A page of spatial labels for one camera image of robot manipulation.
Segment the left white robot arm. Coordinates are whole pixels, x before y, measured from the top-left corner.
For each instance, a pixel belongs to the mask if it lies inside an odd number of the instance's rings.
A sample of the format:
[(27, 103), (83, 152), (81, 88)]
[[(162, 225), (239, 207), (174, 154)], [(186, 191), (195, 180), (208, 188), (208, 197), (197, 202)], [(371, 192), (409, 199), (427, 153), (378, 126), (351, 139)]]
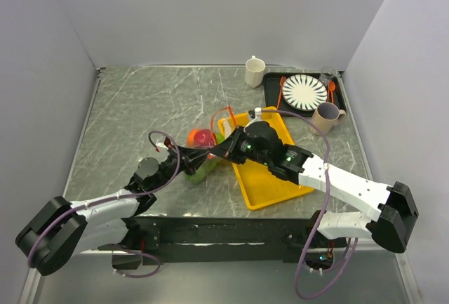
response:
[(127, 186), (115, 193), (73, 202), (54, 197), (19, 232), (15, 245), (43, 276), (87, 250), (111, 245), (139, 249), (151, 236), (136, 217), (154, 204), (155, 192), (183, 171), (194, 174), (209, 153), (206, 148), (170, 145), (163, 162), (143, 159)]

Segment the orange toy tangerine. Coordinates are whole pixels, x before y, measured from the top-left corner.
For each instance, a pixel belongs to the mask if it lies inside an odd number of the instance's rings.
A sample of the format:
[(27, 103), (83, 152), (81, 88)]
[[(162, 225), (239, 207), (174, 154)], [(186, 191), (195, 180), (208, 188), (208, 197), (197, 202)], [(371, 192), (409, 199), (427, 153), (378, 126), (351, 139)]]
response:
[(195, 139), (194, 139), (194, 136), (196, 135), (197, 131), (198, 131), (197, 129), (192, 129), (192, 130), (189, 132), (189, 134), (188, 134), (188, 136), (187, 136), (187, 142), (186, 142), (186, 144), (187, 144), (188, 147), (193, 147), (193, 146), (195, 146)]

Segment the bumpy green toy fruit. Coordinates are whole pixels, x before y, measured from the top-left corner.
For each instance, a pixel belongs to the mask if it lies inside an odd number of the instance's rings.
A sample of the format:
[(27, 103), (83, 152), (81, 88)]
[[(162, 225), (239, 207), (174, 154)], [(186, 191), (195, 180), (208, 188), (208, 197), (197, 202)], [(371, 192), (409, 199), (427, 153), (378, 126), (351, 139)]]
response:
[(205, 178), (207, 174), (202, 172), (196, 172), (194, 175), (187, 175), (185, 174), (185, 180), (192, 185), (198, 185), (201, 183)]

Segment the green toy starfruit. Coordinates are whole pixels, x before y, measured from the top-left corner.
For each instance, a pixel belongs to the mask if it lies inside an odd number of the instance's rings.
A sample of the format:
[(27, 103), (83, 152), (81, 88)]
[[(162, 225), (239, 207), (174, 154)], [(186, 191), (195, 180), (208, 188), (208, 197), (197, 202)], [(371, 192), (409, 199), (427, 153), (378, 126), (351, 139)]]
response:
[(214, 159), (207, 159), (203, 165), (202, 168), (204, 170), (204, 173), (206, 175), (208, 175), (211, 171), (213, 171), (215, 169), (215, 167), (217, 166), (217, 164), (220, 162), (219, 159), (214, 158)]

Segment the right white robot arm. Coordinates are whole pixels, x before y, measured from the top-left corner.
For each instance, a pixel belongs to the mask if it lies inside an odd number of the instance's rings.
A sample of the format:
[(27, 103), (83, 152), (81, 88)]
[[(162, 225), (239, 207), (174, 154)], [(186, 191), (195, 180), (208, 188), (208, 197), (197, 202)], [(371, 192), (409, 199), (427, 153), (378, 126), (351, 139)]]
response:
[(234, 164), (251, 160), (264, 165), (280, 180), (328, 192), (355, 208), (354, 212), (326, 211), (307, 229), (307, 239), (323, 246), (330, 239), (372, 239), (393, 253), (404, 253), (419, 217), (410, 188), (400, 182), (377, 183), (327, 164), (296, 145), (285, 144), (265, 121), (234, 129), (212, 154)]

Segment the red toy apple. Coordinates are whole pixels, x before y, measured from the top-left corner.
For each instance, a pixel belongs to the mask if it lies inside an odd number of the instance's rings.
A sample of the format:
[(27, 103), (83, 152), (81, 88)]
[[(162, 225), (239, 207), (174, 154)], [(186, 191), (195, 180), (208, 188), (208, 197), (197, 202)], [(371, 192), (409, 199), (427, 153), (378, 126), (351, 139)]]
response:
[(194, 134), (194, 145), (197, 147), (214, 146), (214, 141), (210, 129), (199, 129)]

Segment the green toy apple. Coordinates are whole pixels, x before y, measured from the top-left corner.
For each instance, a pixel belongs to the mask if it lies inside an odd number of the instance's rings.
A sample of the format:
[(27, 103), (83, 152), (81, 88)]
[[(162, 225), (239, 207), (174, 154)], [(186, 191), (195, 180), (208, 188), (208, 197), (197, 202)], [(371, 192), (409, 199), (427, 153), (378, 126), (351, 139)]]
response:
[(216, 144), (220, 144), (225, 140), (225, 137), (220, 133), (215, 133)]

